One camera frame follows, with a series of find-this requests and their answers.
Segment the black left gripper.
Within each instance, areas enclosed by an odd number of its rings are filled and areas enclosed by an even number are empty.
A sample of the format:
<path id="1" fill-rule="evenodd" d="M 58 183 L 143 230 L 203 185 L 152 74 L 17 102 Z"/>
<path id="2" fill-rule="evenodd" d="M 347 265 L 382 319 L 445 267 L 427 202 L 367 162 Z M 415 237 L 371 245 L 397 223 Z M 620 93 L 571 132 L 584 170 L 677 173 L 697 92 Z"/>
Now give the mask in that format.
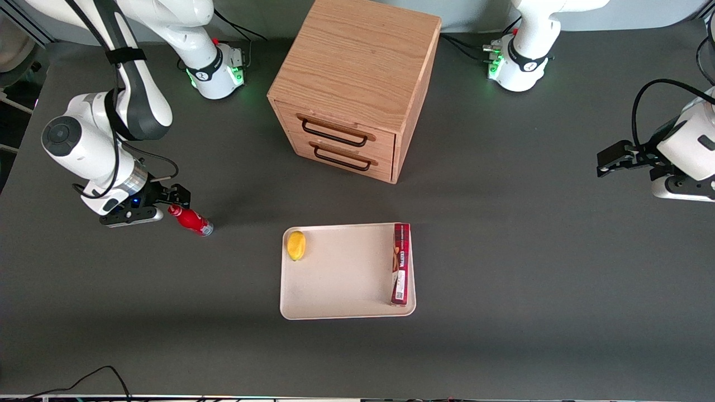
<path id="1" fill-rule="evenodd" d="M 597 153 L 597 177 L 602 178 L 616 170 L 630 170 L 650 167 L 650 180 L 665 176 L 679 175 L 680 170 L 662 152 L 657 145 L 674 133 L 677 120 L 670 120 L 659 127 L 650 140 L 641 148 L 632 142 L 621 140 Z"/>

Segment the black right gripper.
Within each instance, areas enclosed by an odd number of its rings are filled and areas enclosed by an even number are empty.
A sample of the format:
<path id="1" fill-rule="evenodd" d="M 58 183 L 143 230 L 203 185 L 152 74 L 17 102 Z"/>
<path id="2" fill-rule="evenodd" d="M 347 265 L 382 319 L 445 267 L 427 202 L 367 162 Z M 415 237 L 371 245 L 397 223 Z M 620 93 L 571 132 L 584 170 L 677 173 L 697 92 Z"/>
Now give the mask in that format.
<path id="1" fill-rule="evenodd" d="M 162 199 L 163 187 L 159 183 L 148 183 L 120 203 L 114 199 L 108 201 L 112 209 L 99 217 L 99 223 L 103 226 L 136 226 L 161 221 L 164 213 L 156 204 Z M 190 208 L 191 193 L 182 185 L 172 185 L 165 190 L 165 200 L 181 208 Z"/>

